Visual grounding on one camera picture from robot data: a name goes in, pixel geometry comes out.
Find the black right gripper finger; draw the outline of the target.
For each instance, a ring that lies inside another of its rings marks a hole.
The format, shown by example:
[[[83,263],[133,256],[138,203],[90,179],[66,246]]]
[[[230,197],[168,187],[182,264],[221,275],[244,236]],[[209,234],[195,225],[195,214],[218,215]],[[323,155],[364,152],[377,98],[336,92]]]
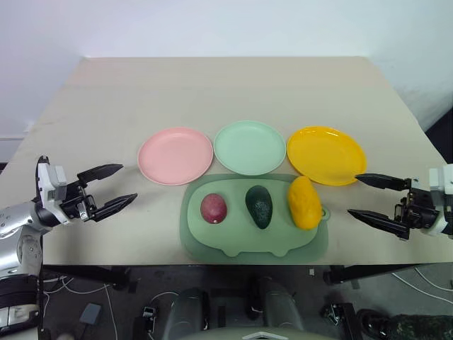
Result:
[[[355,178],[364,184],[380,189],[404,191],[408,189],[408,179],[396,178],[383,174],[359,174]]]
[[[402,222],[391,220],[386,215],[369,210],[348,209],[348,212],[357,220],[375,229],[394,234],[399,239],[409,240],[410,228]]]

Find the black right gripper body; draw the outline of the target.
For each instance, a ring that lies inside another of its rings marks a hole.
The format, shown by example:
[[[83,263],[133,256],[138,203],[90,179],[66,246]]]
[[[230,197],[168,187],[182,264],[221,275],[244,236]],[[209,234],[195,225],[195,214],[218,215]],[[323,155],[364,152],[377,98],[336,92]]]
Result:
[[[432,201],[431,192],[420,189],[417,180],[406,178],[403,181],[403,191],[408,190],[408,193],[395,206],[395,221],[411,229],[431,228],[439,215]]]

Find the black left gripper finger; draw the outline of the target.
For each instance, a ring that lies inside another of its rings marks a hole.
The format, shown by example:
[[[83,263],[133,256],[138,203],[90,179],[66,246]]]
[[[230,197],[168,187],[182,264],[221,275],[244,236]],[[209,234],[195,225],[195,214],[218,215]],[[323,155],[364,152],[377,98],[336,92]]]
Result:
[[[77,174],[80,186],[87,186],[89,182],[102,180],[112,176],[123,168],[122,164],[104,164]]]
[[[133,193],[129,195],[123,195],[108,201],[107,203],[104,204],[103,207],[96,208],[93,211],[93,221],[100,222],[101,220],[104,220],[105,218],[108,218],[111,215],[120,212],[122,209],[128,206],[133,200],[135,200],[137,196],[138,196],[137,193]]]

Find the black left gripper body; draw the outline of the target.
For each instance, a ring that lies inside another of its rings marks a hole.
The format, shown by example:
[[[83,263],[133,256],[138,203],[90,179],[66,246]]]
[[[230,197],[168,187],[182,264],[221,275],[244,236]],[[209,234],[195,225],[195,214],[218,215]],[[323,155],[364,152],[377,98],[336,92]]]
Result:
[[[80,181],[67,185],[66,198],[60,208],[70,220],[74,218],[90,220],[97,209],[93,196],[86,193],[86,187],[87,185]]]

